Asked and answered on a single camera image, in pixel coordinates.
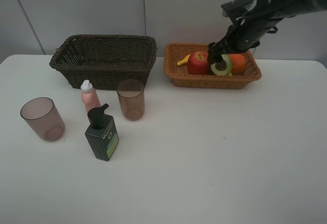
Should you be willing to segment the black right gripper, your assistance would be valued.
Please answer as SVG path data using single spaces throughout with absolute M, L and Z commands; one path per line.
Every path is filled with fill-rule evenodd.
M 277 32 L 278 19 L 254 18 L 246 19 L 243 24 L 231 27 L 219 41 L 207 46 L 207 61 L 210 65 L 221 63 L 221 54 L 244 53 L 260 44 L 260 39 L 266 34 Z

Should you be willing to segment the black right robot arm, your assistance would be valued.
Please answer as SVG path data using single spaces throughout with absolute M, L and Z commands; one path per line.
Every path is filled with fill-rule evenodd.
M 232 24 L 226 35 L 207 46 L 208 62 L 222 62 L 224 54 L 241 54 L 260 45 L 265 34 L 275 34 L 285 18 L 326 10 L 326 0 L 234 0 L 221 5 Z

